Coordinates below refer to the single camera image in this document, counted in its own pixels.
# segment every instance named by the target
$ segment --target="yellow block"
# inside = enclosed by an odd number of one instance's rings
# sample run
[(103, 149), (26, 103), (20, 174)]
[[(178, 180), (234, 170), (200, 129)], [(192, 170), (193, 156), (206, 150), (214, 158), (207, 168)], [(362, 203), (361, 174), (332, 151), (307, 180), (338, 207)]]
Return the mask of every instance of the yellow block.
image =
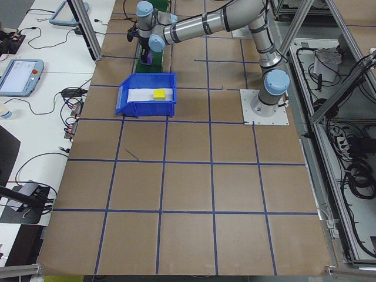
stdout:
[(164, 89), (154, 90), (154, 100), (166, 100), (166, 91)]

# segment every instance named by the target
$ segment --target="white desk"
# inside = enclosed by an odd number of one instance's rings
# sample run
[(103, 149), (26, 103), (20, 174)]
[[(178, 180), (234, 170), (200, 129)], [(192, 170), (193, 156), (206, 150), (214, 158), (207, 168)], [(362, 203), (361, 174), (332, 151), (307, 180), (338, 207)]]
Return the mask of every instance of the white desk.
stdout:
[[(100, 22), (94, 22), (94, 19), (100, 19), (106, 23), (110, 15), (115, 0), (85, 0), (89, 3), (89, 17), (93, 24), (94, 30), (105, 33), (107, 26)], [(61, 0), (36, 0), (31, 8), (55, 10), (61, 3)], [(72, 29), (68, 26), (53, 26), (48, 21), (38, 22), (36, 19), (49, 18), (50, 13), (41, 11), (31, 11), (22, 21), (19, 29), (37, 26), (42, 30), (42, 37), (32, 42), (33, 46), (54, 45), (65, 40), (66, 33)], [(34, 92), (27, 100), (32, 105), (32, 109), (37, 112), (48, 112), (53, 108), (53, 97), (62, 89), (71, 86), (80, 86), (92, 77), (95, 69), (95, 63), (91, 60), (89, 51), (85, 45), (83, 37), (71, 32), (68, 36), (67, 43), (54, 48), (45, 48), (41, 50), (32, 49), (27, 42), (33, 37), (39, 35), (37, 29), (25, 30), (25, 41), (15, 55), (10, 55), (9, 59), (0, 62), (0, 75), (3, 74), (10, 59), (41, 59), (44, 61), (45, 69), (41, 79), (38, 82)], [(103, 42), (103, 35), (98, 34), (100, 45)], [(0, 97), (0, 102), (9, 100), (8, 97)], [(14, 169), (9, 178), (10, 181), (15, 179), (15, 173), (31, 157), (41, 153), (59, 152), (59, 146), (69, 148), (70, 141), (63, 138), (64, 125), (60, 118), (60, 109), (63, 105), (63, 99), (60, 95), (56, 97), (55, 111), (49, 115), (36, 116), (31, 113), (29, 106), (25, 102), (11, 101), (7, 107), (12, 111), (12, 117), (9, 120), (0, 120), (0, 125), (13, 134), (21, 141), (21, 148), (14, 165)], [(63, 117), (68, 117), (70, 110), (64, 108)], [(22, 169), (19, 174), (19, 181), (28, 181), (32, 179), (36, 182), (42, 182), (51, 185), (57, 191), (63, 175), (66, 164), (66, 158), (60, 155), (47, 155), (34, 159)], [(55, 198), (54, 192), (51, 191), (50, 198)], [(5, 204), (6, 199), (0, 200), (0, 204)], [(42, 216), (39, 224), (47, 226), (50, 215)], [(13, 246), (15, 237), (18, 233), (20, 224), (0, 224), (0, 252), (8, 256)], [(0, 267), (6, 263), (5, 259), (0, 260)]]
[[(31, 8), (56, 10), (62, 0), (36, 0)], [(85, 0), (89, 3), (90, 22), (96, 32), (105, 33), (106, 25), (100, 22), (94, 22), (94, 19), (100, 19), (103, 23), (107, 23), (115, 3), (115, 0)], [(51, 25), (48, 20), (38, 22), (37, 19), (49, 19), (52, 14), (42, 11), (30, 11), (19, 26), (19, 30), (23, 28), (38, 27), (42, 31), (42, 36), (31, 42), (31, 45), (38, 48), (41, 46), (52, 46), (65, 40), (66, 34), (73, 29), (71, 26)], [(76, 35), (73, 31), (68, 35), (68, 41), (64, 44), (53, 48), (43, 48), (35, 50), (28, 45), (28, 42), (39, 35), (38, 29), (27, 29), (22, 31), (26, 35), (25, 41), (19, 48), (17, 54), (10, 55), (9, 58), (22, 59), (41, 59), (44, 61), (48, 72), (64, 72), (64, 73), (93, 73), (95, 68), (94, 61), (91, 60), (89, 51), (86, 47), (82, 35)], [(99, 44), (102, 45), (104, 35), (97, 33)], [(9, 60), (0, 62), (0, 73), (4, 71)]]

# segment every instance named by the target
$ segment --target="floor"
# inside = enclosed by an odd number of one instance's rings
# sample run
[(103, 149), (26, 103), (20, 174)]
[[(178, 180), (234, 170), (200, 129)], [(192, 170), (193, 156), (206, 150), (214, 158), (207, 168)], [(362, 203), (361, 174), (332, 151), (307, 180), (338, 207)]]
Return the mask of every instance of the floor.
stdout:
[(169, 46), (176, 115), (134, 119), (114, 115), (135, 67), (129, 27), (109, 23), (39, 257), (45, 273), (324, 274), (331, 261), (290, 109), (289, 126), (243, 125), (239, 89), (261, 84), (252, 40), (219, 32)]
[(14, 0), (1, 0), (0, 22), (2, 28), (18, 28), (33, 3), (34, 0), (17, 0), (17, 5), (15, 5)]

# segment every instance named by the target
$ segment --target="mounting plate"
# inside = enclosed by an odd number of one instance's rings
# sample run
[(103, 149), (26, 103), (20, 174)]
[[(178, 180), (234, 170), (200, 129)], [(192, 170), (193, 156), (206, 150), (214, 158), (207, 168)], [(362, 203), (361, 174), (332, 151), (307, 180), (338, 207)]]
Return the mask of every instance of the mounting plate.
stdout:
[(280, 107), (277, 109), (276, 113), (271, 117), (262, 117), (253, 112), (251, 109), (252, 99), (259, 94), (259, 90), (255, 89), (241, 89), (241, 107), (243, 108), (243, 119), (245, 125), (289, 125), (288, 117), (286, 114), (286, 108)]
[(232, 35), (233, 35), (233, 38), (253, 39), (252, 33), (250, 32), (248, 26), (232, 31)]

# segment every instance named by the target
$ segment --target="tablet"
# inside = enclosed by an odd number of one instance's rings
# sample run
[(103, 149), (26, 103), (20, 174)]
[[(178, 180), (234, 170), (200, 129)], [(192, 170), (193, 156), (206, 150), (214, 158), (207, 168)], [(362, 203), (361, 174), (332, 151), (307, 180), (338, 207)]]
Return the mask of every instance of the tablet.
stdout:
[(29, 96), (38, 83), (42, 71), (42, 60), (12, 59), (0, 78), (0, 96)]

